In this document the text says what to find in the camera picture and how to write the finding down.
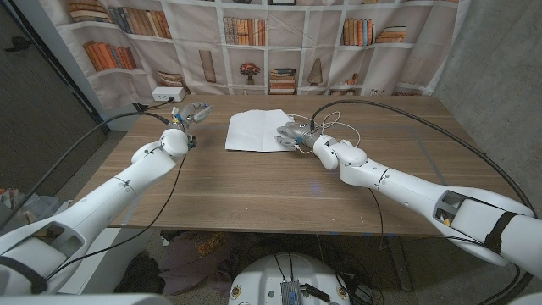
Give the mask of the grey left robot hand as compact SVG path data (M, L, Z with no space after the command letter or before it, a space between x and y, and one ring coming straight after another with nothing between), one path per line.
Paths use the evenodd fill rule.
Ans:
M203 102L193 102L182 109L174 107L171 113L172 122L169 125L187 132L191 124L202 122L212 111L213 105Z

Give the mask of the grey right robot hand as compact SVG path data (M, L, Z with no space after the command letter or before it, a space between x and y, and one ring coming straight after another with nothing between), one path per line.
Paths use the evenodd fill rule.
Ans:
M301 153L312 153L314 148L325 144L325 138L311 130L310 125L296 122L287 122L278 127L278 136L274 139L284 147L293 147Z

